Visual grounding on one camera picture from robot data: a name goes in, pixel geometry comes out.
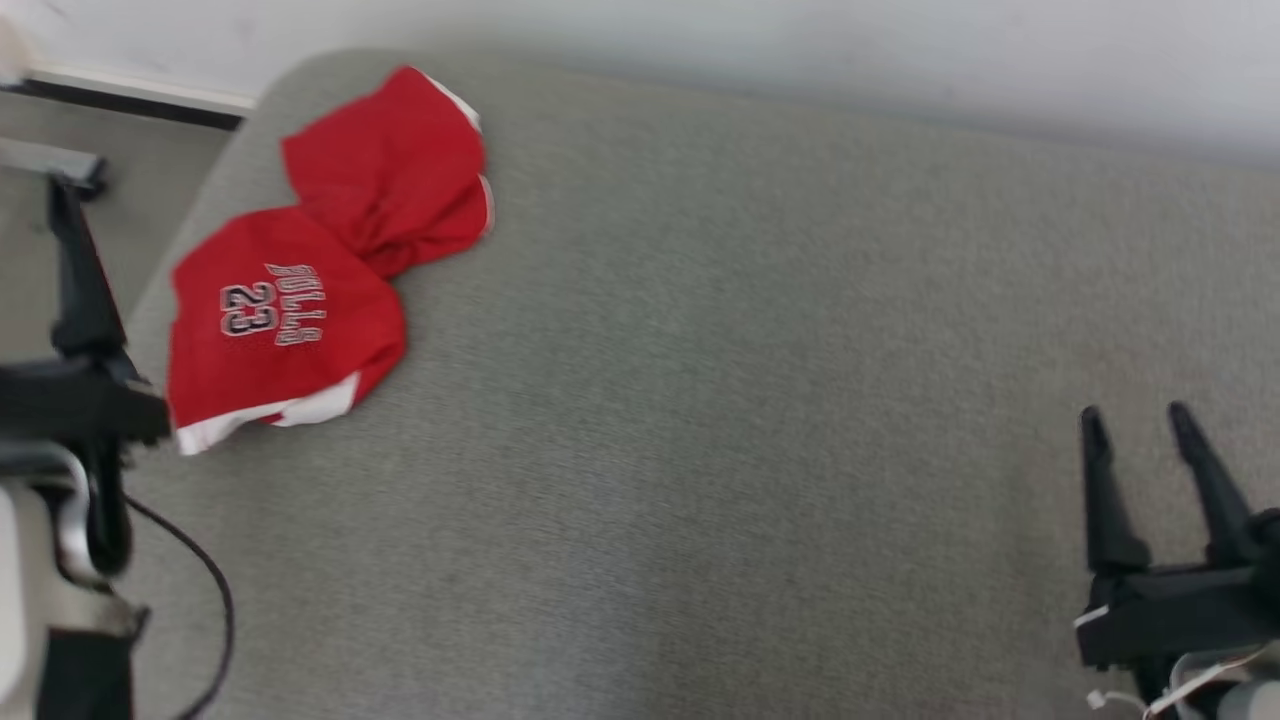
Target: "gray carpet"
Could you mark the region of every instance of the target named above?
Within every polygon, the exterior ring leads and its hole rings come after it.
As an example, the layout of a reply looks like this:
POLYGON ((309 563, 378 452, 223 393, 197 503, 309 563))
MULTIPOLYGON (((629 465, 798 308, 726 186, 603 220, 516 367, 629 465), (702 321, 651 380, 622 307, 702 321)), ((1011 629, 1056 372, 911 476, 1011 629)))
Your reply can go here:
MULTIPOLYGON (((399 59, 285 78, 166 264, 399 59)), ((494 233, 396 282, 411 351, 352 415, 133 475, 236 588, 214 717, 1125 717, 1076 666, 1079 411, 1162 560, 1203 542, 1172 398, 1280 502, 1280 178, 419 60, 484 117, 494 233)), ((157 378, 172 315, 161 278, 157 378)), ((125 589, 170 716, 214 587, 140 525, 125 589)))
MULTIPOLYGON (((132 310, 229 133, 0 92, 0 137, 104 155, 110 191, 86 205, 122 313, 132 310)), ((51 355, 56 246, 42 178, 0 168, 0 363, 51 355)))

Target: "white wall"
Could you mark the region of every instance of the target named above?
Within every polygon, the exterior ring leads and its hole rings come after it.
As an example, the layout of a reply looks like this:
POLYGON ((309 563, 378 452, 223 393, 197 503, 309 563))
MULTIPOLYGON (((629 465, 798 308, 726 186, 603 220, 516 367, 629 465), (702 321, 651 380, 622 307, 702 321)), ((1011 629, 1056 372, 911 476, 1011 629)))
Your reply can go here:
POLYGON ((1280 4, 1262 0, 0 0, 0 13, 54 74, 195 104, 251 102, 328 49, 477 31, 648 74, 1280 159, 1280 4))

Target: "gray floor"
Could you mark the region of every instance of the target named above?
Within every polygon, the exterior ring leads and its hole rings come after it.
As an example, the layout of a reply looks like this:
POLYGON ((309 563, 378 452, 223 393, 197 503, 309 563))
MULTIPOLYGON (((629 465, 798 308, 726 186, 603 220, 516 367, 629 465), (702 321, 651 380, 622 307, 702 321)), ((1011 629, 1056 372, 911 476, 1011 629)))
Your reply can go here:
MULTIPOLYGON (((108 159, 110 188, 86 215, 127 315, 230 133, 0 94, 0 136, 108 159)), ((41 178, 0 168, 0 363, 52 354, 55 247, 44 224, 41 178)))

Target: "white cable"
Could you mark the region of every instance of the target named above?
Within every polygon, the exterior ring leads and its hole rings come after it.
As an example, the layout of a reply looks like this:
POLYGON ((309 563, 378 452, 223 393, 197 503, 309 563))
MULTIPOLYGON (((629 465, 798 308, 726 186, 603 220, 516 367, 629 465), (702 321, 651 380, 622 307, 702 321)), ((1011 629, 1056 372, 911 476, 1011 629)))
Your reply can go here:
POLYGON ((1115 691, 1107 691, 1107 692, 1093 691, 1088 696, 1085 696, 1084 700, 1088 701, 1089 707, 1092 707, 1093 710, 1102 710, 1102 707, 1108 701, 1114 700, 1117 702, 1128 702, 1129 705, 1137 707, 1138 712, 1143 714, 1143 717, 1146 717, 1147 712, 1147 703, 1142 702, 1142 698, 1139 698, 1138 696, 1132 696, 1129 693, 1117 693, 1115 691))
POLYGON ((1155 717, 1161 712, 1169 710, 1178 701, 1201 689, 1213 678, 1217 678, 1219 675, 1226 673, 1228 670, 1234 670, 1242 665, 1251 662, 1253 659, 1262 655, 1263 651, 1266 650, 1267 646, 1262 646, 1258 650, 1253 651, 1252 653, 1245 655, 1244 657, 1236 657, 1235 660, 1229 660, 1226 662, 1219 662, 1217 665, 1210 666, 1199 675, 1196 675, 1190 680, 1160 696, 1155 702, 1151 703, 1149 707, 1147 707, 1147 711, 1142 714, 1143 720, 1149 720, 1151 717, 1155 717))

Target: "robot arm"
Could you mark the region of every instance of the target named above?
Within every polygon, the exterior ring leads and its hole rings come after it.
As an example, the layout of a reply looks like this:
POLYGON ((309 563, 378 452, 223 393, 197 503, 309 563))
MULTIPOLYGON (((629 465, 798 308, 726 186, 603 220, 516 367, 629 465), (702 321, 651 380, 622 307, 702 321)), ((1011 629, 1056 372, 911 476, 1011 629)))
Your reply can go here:
POLYGON ((74 184, 51 177, 47 210, 59 357, 0 368, 0 716, 124 720, 146 611, 110 587, 132 551, 120 473, 169 436, 168 409, 124 352, 74 184))
POLYGON ((1175 402, 1169 419, 1208 528, 1204 562, 1151 566, 1151 551, 1134 533, 1111 471, 1102 416, 1096 407, 1084 410, 1093 584, 1075 621, 1080 656, 1098 670, 1129 670, 1147 706, 1143 717, 1280 717, 1280 673, 1268 655, 1280 638, 1280 510, 1251 516, 1190 410, 1175 402), (1202 671, 1188 676, 1194 670, 1202 671))

